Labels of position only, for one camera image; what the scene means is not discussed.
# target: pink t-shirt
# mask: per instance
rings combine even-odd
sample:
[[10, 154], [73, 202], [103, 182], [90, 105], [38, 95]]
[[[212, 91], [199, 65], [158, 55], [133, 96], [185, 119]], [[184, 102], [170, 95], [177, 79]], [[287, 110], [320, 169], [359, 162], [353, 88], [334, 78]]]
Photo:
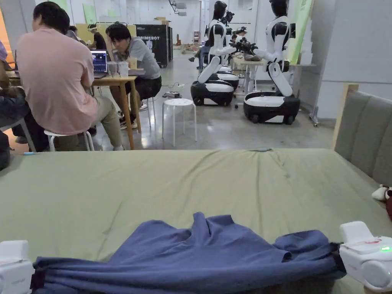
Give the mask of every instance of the pink t-shirt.
[[86, 131], [98, 105], [83, 85], [94, 81], [93, 57], [83, 44], [54, 29], [23, 35], [17, 62], [26, 100], [37, 123], [63, 135]]

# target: white stool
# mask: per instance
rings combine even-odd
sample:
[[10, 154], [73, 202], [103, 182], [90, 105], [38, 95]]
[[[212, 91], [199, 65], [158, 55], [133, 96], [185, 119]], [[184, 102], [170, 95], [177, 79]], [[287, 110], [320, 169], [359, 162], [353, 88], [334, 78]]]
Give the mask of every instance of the white stool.
[[[45, 130], [44, 133], [45, 133], [45, 135], [48, 136], [49, 147], [50, 147], [50, 151], [51, 152], [55, 152], [56, 151], [56, 149], [54, 147], [54, 138], [55, 137], [68, 137], [69, 136], [69, 135], [55, 134], [55, 133], [52, 133], [52, 132], [47, 131], [47, 130]], [[85, 132], [83, 132], [83, 136], [84, 136], [84, 141], [86, 142], [87, 151], [95, 151], [94, 150], [94, 145], [93, 145], [93, 139], [91, 138], [90, 133], [88, 131], [85, 131]]]
[[176, 146], [176, 106], [183, 107], [182, 108], [182, 119], [183, 119], [183, 133], [185, 134], [185, 106], [193, 105], [194, 110], [194, 120], [195, 120], [195, 141], [197, 142], [197, 122], [196, 122], [196, 105], [192, 100], [188, 99], [169, 99], [166, 100], [162, 105], [162, 139], [163, 139], [163, 131], [164, 131], [164, 123], [165, 123], [165, 105], [173, 106], [173, 146]]
[[156, 125], [156, 115], [155, 115], [155, 100], [154, 97], [151, 97], [149, 99], [147, 99], [147, 112], [148, 112], [148, 120], [150, 122], [150, 128], [151, 128], [151, 118], [150, 118], [150, 107], [148, 105], [148, 100], [152, 99], [152, 110], [154, 111], [154, 121], [155, 121], [155, 125]]
[[6, 130], [8, 130], [8, 129], [11, 129], [11, 128], [13, 128], [13, 127], [16, 127], [17, 125], [21, 125], [21, 127], [22, 127], [22, 129], [23, 129], [23, 132], [25, 133], [27, 142], [29, 143], [29, 146], [30, 146], [31, 151], [37, 152], [36, 149], [35, 149], [33, 140], [32, 140], [32, 138], [31, 138], [31, 136], [30, 136], [29, 129], [27, 128], [27, 125], [26, 125], [26, 122], [25, 122], [24, 118], [18, 120], [16, 123], [14, 123], [14, 124], [12, 124], [12, 125], [7, 125], [7, 126], [5, 126], [5, 127], [1, 127], [1, 128], [0, 128], [0, 131], [1, 131], [1, 132], [4, 132], [4, 131], [6, 131]]

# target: upholstered headboard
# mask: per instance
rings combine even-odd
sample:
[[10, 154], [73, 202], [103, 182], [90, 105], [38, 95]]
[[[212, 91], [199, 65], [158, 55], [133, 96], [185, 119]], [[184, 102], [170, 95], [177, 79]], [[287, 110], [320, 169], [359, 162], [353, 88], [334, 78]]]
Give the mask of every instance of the upholstered headboard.
[[392, 100], [348, 85], [334, 149], [376, 182], [392, 187]]

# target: concrete floor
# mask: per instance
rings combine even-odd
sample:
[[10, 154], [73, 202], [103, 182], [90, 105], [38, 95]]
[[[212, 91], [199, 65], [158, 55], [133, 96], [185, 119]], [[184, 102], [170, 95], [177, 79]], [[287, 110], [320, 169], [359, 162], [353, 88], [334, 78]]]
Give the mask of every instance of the concrete floor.
[[[134, 131], [136, 149], [258, 149], [258, 148], [330, 148], [333, 129], [319, 126], [315, 128], [306, 113], [300, 112], [291, 126], [280, 124], [253, 124], [243, 113], [242, 106], [234, 109], [236, 100], [229, 107], [202, 106], [196, 108], [198, 141], [194, 140], [193, 109], [186, 109], [186, 132], [182, 134], [182, 115], [180, 109], [176, 115], [176, 147], [173, 147], [172, 109], [165, 113], [165, 139], [162, 140], [162, 94], [169, 91], [168, 86], [175, 82], [184, 84], [179, 90], [183, 98], [191, 99], [190, 87], [198, 77], [197, 62], [191, 63], [190, 54], [182, 55], [174, 51], [174, 60], [162, 69], [162, 87], [155, 98], [156, 118], [152, 114], [152, 128], [149, 127], [147, 111], [140, 112], [142, 133]], [[107, 87], [102, 89], [103, 95], [111, 97]], [[127, 132], [122, 131], [124, 146], [130, 149]], [[102, 125], [98, 126], [94, 137], [96, 150], [112, 150], [113, 147]]]

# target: chair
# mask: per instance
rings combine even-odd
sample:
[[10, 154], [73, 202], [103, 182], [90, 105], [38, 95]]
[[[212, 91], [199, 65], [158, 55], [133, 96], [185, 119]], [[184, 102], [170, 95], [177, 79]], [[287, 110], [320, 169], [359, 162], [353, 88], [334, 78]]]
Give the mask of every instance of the chair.
[[[68, 137], [69, 135], [60, 135], [60, 134], [55, 134], [52, 133], [48, 130], [44, 131], [45, 135], [48, 136], [49, 139], [49, 147], [50, 147], [50, 151], [51, 152], [55, 152], [56, 149], [54, 147], [54, 138], [55, 137]], [[83, 132], [84, 135], [84, 141], [86, 142], [86, 147], [87, 147], [87, 151], [95, 151], [94, 150], [94, 145], [93, 145], [93, 139], [91, 138], [91, 135], [88, 131]]]
[[333, 149], [376, 182], [392, 186], [392, 101], [346, 84]]
[[14, 123], [12, 125], [7, 125], [5, 127], [1, 127], [0, 131], [4, 132], [4, 131], [6, 131], [8, 129], [16, 127], [17, 125], [21, 125], [21, 127], [23, 129], [23, 132], [25, 133], [27, 142], [29, 143], [29, 147], [30, 147], [31, 151], [37, 152], [36, 149], [35, 149], [33, 140], [32, 140], [32, 138], [30, 136], [29, 129], [27, 128], [27, 125], [26, 125], [26, 122], [25, 122], [24, 118], [20, 119], [19, 121], [17, 121], [16, 123]]
[[[154, 100], [154, 97], [151, 97], [151, 98], [149, 98], [149, 99], [152, 99], [152, 110], [154, 111], [154, 120], [155, 120], [155, 123], [156, 123], [155, 100]], [[149, 107], [149, 105], [148, 105], [148, 100], [149, 100], [149, 99], [147, 99], [147, 111], [148, 111], [148, 120], [149, 120], [149, 122], [150, 122], [150, 128], [151, 128], [150, 107]]]
[[169, 99], [166, 100], [162, 105], [162, 139], [163, 131], [165, 128], [165, 105], [173, 106], [173, 146], [176, 146], [176, 106], [182, 107], [182, 117], [183, 117], [183, 134], [185, 134], [185, 106], [193, 105], [194, 110], [194, 123], [195, 123], [195, 141], [197, 142], [197, 122], [196, 122], [196, 105], [192, 100], [188, 99]]

